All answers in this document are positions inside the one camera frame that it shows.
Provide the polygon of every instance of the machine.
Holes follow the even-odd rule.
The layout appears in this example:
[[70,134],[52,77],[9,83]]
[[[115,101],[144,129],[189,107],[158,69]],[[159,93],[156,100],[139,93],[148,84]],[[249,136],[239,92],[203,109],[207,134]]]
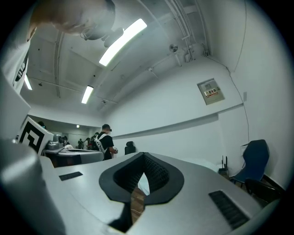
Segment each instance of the machine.
[[19,142],[32,147],[38,155],[47,156],[55,167],[86,164],[103,161],[100,151],[68,149],[63,146],[63,138],[54,135],[27,117],[19,134]]
[[[154,153],[54,168],[25,145],[0,145],[3,189],[41,234],[246,234],[277,204],[261,210],[212,170]],[[143,173],[151,193],[132,224],[130,194]]]

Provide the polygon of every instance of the ceiling fixture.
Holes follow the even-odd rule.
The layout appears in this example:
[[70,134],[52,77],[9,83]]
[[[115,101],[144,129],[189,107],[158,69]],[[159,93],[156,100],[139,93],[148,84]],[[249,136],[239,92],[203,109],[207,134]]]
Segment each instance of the ceiling fixture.
[[141,32],[147,25],[142,19],[138,19],[132,25],[130,25],[125,31],[124,34],[117,39],[104,53],[101,60],[99,61],[100,64],[107,66],[112,58],[119,52],[120,49],[133,37],[135,37],[139,32]]
[[27,88],[28,88],[29,90],[32,90],[32,89],[33,89],[32,86],[31,86],[31,84],[29,83],[29,80],[28,80],[27,75],[24,75],[24,82],[26,83]]
[[83,97],[83,99],[82,99],[82,103],[83,103],[83,104],[86,104],[86,103],[88,102],[88,99],[89,99],[89,97],[90,97],[90,95],[91,95],[93,89],[94,89],[94,88],[93,88],[92,86],[87,86],[86,91],[85,91],[85,93],[84,93],[84,97]]

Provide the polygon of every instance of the electrical panel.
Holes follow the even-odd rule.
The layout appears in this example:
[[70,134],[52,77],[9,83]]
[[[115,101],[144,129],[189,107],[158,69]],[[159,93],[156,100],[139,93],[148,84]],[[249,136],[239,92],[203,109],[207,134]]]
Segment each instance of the electrical panel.
[[225,99],[220,87],[217,85],[214,78],[199,83],[198,88],[204,98],[206,105],[210,105]]

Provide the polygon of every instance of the black slot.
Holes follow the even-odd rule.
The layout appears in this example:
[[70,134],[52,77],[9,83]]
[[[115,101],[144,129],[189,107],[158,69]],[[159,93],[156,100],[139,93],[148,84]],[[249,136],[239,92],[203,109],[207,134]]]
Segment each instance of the black slot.
[[209,196],[226,218],[232,229],[238,228],[249,220],[223,191],[209,193]]
[[77,172],[70,173],[70,174],[60,175],[59,178],[61,179],[61,181],[64,181],[64,180],[76,178],[81,175],[83,175],[83,174],[81,172],[77,171]]

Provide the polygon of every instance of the blue chair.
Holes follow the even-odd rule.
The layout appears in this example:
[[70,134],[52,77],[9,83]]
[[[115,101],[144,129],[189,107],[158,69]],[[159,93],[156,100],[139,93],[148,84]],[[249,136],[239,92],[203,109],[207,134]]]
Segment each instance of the blue chair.
[[242,185],[246,179],[255,179],[261,181],[266,164],[269,158],[269,151],[265,140],[251,141],[246,150],[243,153],[245,160],[245,167],[235,176],[231,178],[231,181],[236,181]]

